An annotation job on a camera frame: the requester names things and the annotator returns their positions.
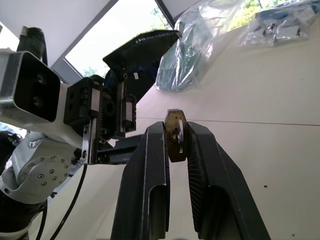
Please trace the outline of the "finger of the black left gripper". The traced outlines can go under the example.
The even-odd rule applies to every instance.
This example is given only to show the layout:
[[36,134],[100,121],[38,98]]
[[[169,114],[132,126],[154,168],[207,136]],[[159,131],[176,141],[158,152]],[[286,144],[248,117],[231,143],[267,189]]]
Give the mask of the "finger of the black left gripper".
[[105,56],[103,61],[116,75],[121,76],[161,59],[181,37],[178,30],[144,32]]
[[96,163],[105,165],[125,165],[130,160],[143,138],[142,134],[120,139],[115,146],[99,149],[96,154]]

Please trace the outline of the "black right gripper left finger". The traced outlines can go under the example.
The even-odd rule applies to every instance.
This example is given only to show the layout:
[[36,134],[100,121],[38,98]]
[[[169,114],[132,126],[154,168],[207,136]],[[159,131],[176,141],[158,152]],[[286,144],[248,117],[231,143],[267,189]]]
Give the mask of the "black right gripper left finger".
[[110,238],[159,240],[170,219],[170,169],[164,123],[150,125],[125,166]]

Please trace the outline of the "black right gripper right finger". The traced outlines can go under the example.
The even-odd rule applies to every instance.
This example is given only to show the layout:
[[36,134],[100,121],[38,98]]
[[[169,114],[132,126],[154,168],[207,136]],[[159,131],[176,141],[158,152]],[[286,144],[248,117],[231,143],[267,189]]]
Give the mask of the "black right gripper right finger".
[[247,182],[237,164],[205,126],[188,123],[189,192],[200,240],[268,240]]

